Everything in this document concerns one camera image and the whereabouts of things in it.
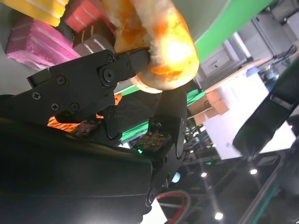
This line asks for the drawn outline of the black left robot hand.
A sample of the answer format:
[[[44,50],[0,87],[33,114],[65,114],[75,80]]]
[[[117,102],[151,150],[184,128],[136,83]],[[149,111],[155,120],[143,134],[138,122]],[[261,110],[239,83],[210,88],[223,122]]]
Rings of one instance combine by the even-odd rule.
[[[239,129],[233,146],[243,156],[260,153],[299,105],[299,60],[278,78],[273,89]]]

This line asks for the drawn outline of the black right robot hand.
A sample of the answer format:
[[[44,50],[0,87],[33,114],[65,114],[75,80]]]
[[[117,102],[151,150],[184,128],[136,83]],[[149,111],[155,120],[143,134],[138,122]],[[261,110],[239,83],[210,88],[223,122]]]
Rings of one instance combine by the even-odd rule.
[[[114,89],[150,63],[148,48],[103,50],[44,69],[29,91],[0,98],[3,224],[139,224],[183,158],[187,97],[163,91],[133,149]]]

